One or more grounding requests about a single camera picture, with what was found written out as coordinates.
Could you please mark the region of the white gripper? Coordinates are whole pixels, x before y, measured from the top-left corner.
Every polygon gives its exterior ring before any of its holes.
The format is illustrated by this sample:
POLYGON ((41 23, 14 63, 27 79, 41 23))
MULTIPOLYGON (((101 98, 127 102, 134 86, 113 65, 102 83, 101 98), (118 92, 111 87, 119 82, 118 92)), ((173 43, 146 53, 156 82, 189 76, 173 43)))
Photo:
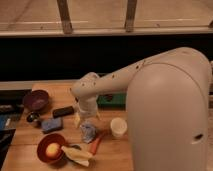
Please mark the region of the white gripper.
POLYGON ((90 97, 90 98, 80 99, 78 101, 78 113, 75 114, 75 118, 74 118, 74 125, 76 128, 79 128, 81 124, 81 117, 89 118, 89 117, 94 117, 96 115, 96 118, 98 120, 101 120, 100 113, 98 110, 98 105, 97 105, 97 98, 90 97))

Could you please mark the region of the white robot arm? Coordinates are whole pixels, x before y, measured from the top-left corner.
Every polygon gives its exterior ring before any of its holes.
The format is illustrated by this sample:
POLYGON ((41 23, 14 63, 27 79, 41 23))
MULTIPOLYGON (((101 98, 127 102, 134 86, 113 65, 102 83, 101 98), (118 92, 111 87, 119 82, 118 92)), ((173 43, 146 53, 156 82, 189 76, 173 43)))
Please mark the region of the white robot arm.
POLYGON ((96 113, 94 97, 125 91, 134 171, 206 171, 211 64, 176 48, 99 77, 89 73, 71 92, 79 114, 96 113))

